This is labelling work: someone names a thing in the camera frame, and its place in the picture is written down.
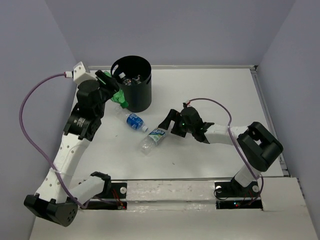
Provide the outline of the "clear bottle without label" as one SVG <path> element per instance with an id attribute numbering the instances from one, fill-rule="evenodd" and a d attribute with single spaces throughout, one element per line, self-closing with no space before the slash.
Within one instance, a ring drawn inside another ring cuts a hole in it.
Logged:
<path id="1" fill-rule="evenodd" d="M 131 86 L 132 85 L 132 79 L 128 78 L 124 72 L 120 73 L 118 75 L 118 77 L 119 77 L 120 83 L 122 85 L 125 85 L 125 86 Z"/>

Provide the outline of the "green plastic bottle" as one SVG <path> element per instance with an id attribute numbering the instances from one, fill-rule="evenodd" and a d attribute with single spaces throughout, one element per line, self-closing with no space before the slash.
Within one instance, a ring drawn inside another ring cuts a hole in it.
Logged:
<path id="1" fill-rule="evenodd" d="M 118 103 L 120 104 L 120 106 L 123 108 L 123 109 L 126 109 L 129 104 L 128 102 L 126 101 L 125 99 L 125 95 L 124 95 L 124 92 L 122 89 L 119 90 L 119 92 L 117 92 L 112 98 L 111 100 L 114 102 L 114 103 Z"/>

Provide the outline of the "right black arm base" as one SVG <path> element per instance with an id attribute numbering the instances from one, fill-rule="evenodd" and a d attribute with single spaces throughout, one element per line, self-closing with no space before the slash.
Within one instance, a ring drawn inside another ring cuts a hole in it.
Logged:
<path id="1" fill-rule="evenodd" d="M 263 209 L 260 188 L 257 181 L 251 182 L 247 187 L 242 187 L 230 181 L 218 181 L 214 183 L 213 194 L 216 199 L 217 210 L 242 210 Z"/>

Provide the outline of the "clear bottle blue label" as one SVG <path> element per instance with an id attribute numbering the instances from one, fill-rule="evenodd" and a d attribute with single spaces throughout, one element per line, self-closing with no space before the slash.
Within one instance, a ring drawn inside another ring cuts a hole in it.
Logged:
<path id="1" fill-rule="evenodd" d="M 129 111 L 127 108 L 122 108 L 118 105 L 114 110 L 117 118 L 126 123 L 133 130 L 146 132 L 149 129 L 138 115 Z"/>

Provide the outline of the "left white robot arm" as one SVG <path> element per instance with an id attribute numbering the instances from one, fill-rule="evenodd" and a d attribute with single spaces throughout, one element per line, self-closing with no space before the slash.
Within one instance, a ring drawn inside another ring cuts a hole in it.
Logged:
<path id="1" fill-rule="evenodd" d="M 73 189 L 68 189 L 79 161 L 102 124 L 105 103 L 120 90 L 116 80 L 101 70 L 78 84 L 77 103 L 63 129 L 59 150 L 41 186 L 25 197 L 24 206 L 36 217 L 68 227 L 78 209 L 90 200 L 104 198 L 112 189 L 111 177 L 95 171 Z"/>

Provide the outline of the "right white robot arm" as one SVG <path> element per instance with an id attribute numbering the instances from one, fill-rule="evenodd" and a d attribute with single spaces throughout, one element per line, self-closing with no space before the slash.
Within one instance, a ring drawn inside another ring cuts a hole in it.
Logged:
<path id="1" fill-rule="evenodd" d="M 249 126 L 218 125 L 203 121 L 194 107 L 181 111 L 171 109 L 159 128 L 182 138 L 191 134 L 200 143 L 235 147 L 244 159 L 244 165 L 230 181 L 215 185 L 219 200 L 258 197 L 262 189 L 258 186 L 261 173 L 266 172 L 284 150 L 260 122 L 254 121 Z"/>

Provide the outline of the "clear bottle white green label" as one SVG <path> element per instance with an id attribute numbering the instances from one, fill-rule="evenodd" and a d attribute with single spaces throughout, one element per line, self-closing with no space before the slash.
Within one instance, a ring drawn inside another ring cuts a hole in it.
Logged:
<path id="1" fill-rule="evenodd" d="M 140 143 L 139 148 L 141 152 L 148 155 L 155 149 L 167 136 L 167 130 L 160 127 L 152 130 Z"/>

